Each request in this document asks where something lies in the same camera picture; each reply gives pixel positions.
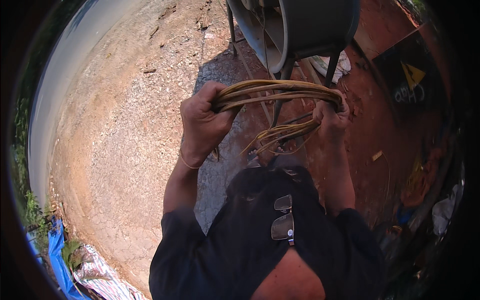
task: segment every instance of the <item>eyeglasses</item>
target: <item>eyeglasses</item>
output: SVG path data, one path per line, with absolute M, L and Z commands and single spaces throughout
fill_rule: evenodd
M 275 200 L 274 209 L 282 211 L 284 213 L 290 212 L 286 215 L 283 215 L 277 218 L 272 223 L 270 233 L 273 240 L 286 240 L 290 246 L 294 245 L 293 242 L 293 233 L 295 231 L 295 226 L 293 224 L 293 214 L 292 214 L 292 196 L 290 194 L 280 197 Z

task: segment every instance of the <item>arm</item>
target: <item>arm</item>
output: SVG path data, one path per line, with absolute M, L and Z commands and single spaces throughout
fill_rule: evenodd
M 333 216 L 337 216 L 346 208 L 355 209 L 355 191 L 343 143 L 349 114 L 343 95 L 338 113 L 335 113 L 333 106 L 325 101 L 319 101 L 313 111 L 313 119 L 321 124 L 318 133 L 325 141 L 324 151 L 327 159 L 323 165 L 327 168 L 328 175 L 325 179 L 324 199 L 327 212 Z
M 223 140 L 230 131 L 238 109 L 215 114 L 210 110 L 211 101 L 218 92 L 226 88 L 224 84 L 209 81 L 197 94 L 182 102 L 180 114 L 183 122 L 183 139 L 179 157 L 163 198 L 163 213 L 169 213 L 177 207 L 195 207 L 197 201 L 197 168 L 203 164 L 208 154 Z

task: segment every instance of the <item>bundle of wires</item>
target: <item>bundle of wires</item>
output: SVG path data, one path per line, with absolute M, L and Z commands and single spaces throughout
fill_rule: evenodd
M 277 90 L 281 93 L 269 96 L 260 96 L 260 94 L 258 94 L 259 97 L 250 99 L 240 97 L 270 90 Z M 218 93 L 217 97 L 212 101 L 212 110 L 215 112 L 222 112 L 231 108 L 242 107 L 249 103 L 270 100 L 289 101 L 298 98 L 312 98 L 330 102 L 334 105 L 336 112 L 338 112 L 340 105 L 342 104 L 342 96 L 338 92 L 332 91 L 322 85 L 296 80 L 259 79 L 242 81 L 225 88 Z M 260 132 L 241 153 L 245 152 L 246 149 L 257 141 L 260 142 L 261 145 L 257 150 L 257 154 L 260 154 L 265 150 L 272 152 L 268 148 L 274 143 L 308 134 L 318 128 L 319 124 L 313 119 L 301 124 L 281 124 Z M 311 138 L 311 136 L 301 146 L 297 147 L 296 151 L 298 151 Z

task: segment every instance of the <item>asphalt road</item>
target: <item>asphalt road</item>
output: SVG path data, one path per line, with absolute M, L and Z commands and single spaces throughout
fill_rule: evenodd
M 50 55 L 38 84 L 28 133 L 30 186 L 42 208 L 48 194 L 48 163 L 54 134 L 70 83 L 92 48 L 139 2 L 88 0 L 69 22 Z

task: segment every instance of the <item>blue tarp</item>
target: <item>blue tarp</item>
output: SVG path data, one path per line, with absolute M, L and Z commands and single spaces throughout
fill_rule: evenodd
M 84 294 L 82 294 L 82 297 L 73 286 L 70 271 L 61 257 L 61 250 L 63 248 L 63 224 L 61 219 L 52 217 L 52 226 L 52 230 L 48 232 L 48 255 L 61 290 L 68 300 L 89 299 L 89 297 Z

